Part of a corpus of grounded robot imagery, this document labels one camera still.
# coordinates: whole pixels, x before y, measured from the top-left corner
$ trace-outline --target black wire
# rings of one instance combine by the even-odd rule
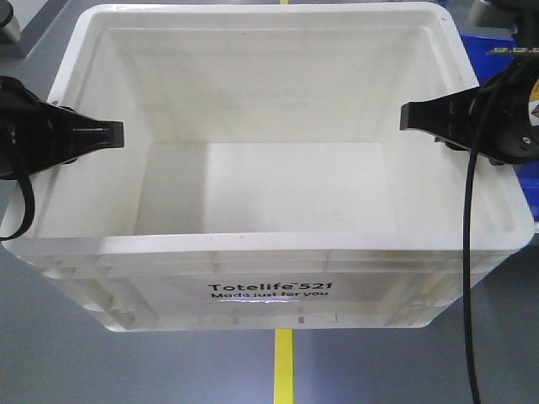
[[[35,216],[35,197],[28,171],[19,154],[19,150],[13,143],[10,134],[5,130],[0,132],[0,152],[1,151],[3,151],[6,160],[11,164],[13,174],[19,183],[19,187],[24,197],[24,216],[20,227],[11,236],[0,237],[0,242],[6,242],[7,240],[13,240],[14,238],[22,236],[32,226]]]
[[[484,107],[475,132],[470,158],[467,165],[466,189],[464,192],[464,212],[462,218],[462,309],[464,316],[464,343],[466,346],[466,361],[470,391],[473,404],[481,404],[479,395],[478,377],[475,369],[473,353],[473,329],[472,329],[472,282],[471,282],[471,223],[472,223],[472,194],[475,168],[478,161],[479,146],[483,138],[486,125],[498,100],[499,94],[506,81],[510,77],[512,69],[508,68],[497,83],[494,84],[492,93]]]

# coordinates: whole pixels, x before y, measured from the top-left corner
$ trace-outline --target white plastic crate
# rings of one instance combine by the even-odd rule
[[[476,85],[433,4],[91,8],[49,102],[125,149],[36,175],[6,247],[116,331],[422,327],[462,292],[467,154],[400,107]],[[476,181],[474,283],[533,234],[511,167]]]

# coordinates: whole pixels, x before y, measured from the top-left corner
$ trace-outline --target gray floor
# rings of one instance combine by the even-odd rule
[[[0,72],[45,97],[77,16],[96,3],[69,2],[30,55],[1,60]],[[463,31],[468,4],[452,4]],[[7,195],[0,185],[0,209]],[[539,402],[538,262],[528,247],[474,289],[485,403]],[[296,332],[296,404],[470,402],[461,308],[418,330]],[[273,332],[108,332],[3,249],[0,341],[1,403],[272,402]]]

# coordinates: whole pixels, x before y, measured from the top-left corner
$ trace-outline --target yellow floor line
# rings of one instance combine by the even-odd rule
[[[274,404],[294,404],[294,332],[275,330]]]

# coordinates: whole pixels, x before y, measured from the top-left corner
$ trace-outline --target blue crate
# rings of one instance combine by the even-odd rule
[[[512,48],[515,46],[513,40],[471,35],[461,37],[480,84],[501,73],[511,63],[510,57],[490,56],[487,52],[498,47]],[[522,166],[517,175],[531,213],[534,219],[539,221],[539,162]]]
[[[473,35],[461,35],[461,38],[480,84],[501,73],[513,60],[509,56],[487,55],[494,48],[514,47],[513,40]]]

